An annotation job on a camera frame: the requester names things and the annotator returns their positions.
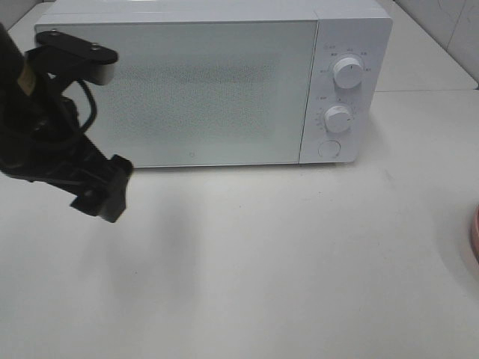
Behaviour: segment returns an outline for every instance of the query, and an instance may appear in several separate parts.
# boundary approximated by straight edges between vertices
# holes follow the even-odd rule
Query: microwave
[[[391,26],[374,0],[57,0],[35,31],[118,52],[88,136],[163,167],[354,161]]]

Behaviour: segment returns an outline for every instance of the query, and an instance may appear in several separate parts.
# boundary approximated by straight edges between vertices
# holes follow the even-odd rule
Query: pink bowl
[[[479,260],[479,207],[474,214],[471,229],[471,244],[476,258]]]

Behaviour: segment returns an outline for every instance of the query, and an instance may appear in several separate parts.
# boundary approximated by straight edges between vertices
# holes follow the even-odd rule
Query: table surface
[[[472,90],[477,82],[392,0],[382,0],[394,19],[376,91]],[[33,24],[52,3],[34,7],[9,33],[22,51],[34,47]]]
[[[476,358],[479,91],[375,95],[348,165],[137,170],[115,225],[1,177],[0,358]]]

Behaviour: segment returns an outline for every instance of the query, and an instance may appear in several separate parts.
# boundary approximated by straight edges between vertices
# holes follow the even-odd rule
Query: microwave control panel
[[[319,21],[299,163],[356,159],[391,26],[389,18]]]

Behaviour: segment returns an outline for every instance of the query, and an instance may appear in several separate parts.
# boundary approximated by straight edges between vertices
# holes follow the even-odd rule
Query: timer knob
[[[354,55],[338,60],[332,68],[336,85],[340,88],[355,88],[362,81],[364,67]]]
[[[352,120],[353,114],[346,106],[342,105],[331,107],[324,114],[326,129],[333,133],[340,133],[349,129]]]

